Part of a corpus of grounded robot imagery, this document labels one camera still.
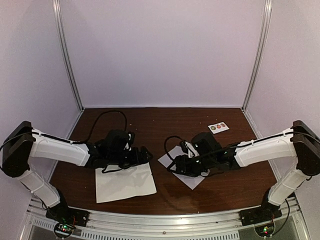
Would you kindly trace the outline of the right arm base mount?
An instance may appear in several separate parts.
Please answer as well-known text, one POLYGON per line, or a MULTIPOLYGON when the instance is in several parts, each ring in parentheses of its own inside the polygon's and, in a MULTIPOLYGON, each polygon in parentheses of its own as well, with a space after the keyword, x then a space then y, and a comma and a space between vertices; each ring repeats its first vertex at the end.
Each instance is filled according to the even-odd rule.
POLYGON ((275 218, 280 218, 282 212, 279 209, 268 209, 261 206, 241 210, 239 212, 242 226, 256 225, 263 222, 271 222, 275 218))

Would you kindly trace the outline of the white envelope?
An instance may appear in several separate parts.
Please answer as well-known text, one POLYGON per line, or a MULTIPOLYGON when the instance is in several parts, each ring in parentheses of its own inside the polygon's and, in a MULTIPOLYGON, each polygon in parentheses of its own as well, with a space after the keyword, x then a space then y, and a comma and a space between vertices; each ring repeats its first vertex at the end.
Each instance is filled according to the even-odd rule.
MULTIPOLYGON (((169 153, 169 155, 171 157, 177 157, 177 156, 180 156, 180 155, 186 155, 186 153, 183 153, 183 151, 182 151, 180 146, 175 146, 168 153, 169 153)), ((158 159, 158 161, 165 168, 167 168, 172 163, 172 160, 169 158, 169 156, 167 154, 165 154, 162 157, 160 157, 158 159)), ((173 175, 177 179, 179 179, 182 183, 184 183, 191 190, 194 190, 205 179, 205 177, 203 177, 203 176, 190 177, 190 176, 184 176, 184 175, 176 174, 176 173, 173 173, 173 175)))

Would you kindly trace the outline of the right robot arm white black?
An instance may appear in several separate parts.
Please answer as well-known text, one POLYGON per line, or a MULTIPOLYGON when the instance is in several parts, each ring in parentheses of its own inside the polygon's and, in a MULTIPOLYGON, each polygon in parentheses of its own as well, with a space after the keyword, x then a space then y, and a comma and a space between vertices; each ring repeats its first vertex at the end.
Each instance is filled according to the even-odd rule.
POLYGON ((268 189, 256 210, 259 220, 268 220, 276 209, 301 184, 320 173, 320 139, 301 120, 280 133, 222 147, 209 132, 201 132, 190 142, 181 139, 183 155, 170 157, 167 171, 187 177, 199 177, 216 170, 218 173, 238 170, 252 164, 279 158, 296 158, 281 179, 268 189))

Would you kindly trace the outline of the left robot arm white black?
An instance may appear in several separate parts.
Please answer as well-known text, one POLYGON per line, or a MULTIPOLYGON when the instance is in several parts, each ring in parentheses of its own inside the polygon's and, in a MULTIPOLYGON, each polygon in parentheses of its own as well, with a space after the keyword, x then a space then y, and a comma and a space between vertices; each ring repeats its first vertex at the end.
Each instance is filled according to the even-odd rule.
POLYGON ((43 133, 23 121, 1 146, 1 170, 40 198, 61 222, 67 222, 72 211, 63 194, 29 165, 29 159, 52 159, 101 170, 108 201, 152 195, 157 191, 149 165, 153 156, 144 146, 133 147, 134 139, 134 133, 114 129, 95 143, 71 141, 43 133))

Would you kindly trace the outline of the white paper sheet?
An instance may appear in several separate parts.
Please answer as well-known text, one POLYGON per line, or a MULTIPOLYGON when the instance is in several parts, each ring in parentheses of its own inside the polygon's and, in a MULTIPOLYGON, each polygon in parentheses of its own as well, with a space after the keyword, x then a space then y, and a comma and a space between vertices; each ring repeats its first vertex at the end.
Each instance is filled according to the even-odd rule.
POLYGON ((100 168, 95 170, 95 195, 98 204, 157 192, 149 163, 120 171, 117 171, 116 165, 107 169, 114 172, 102 173, 100 168))

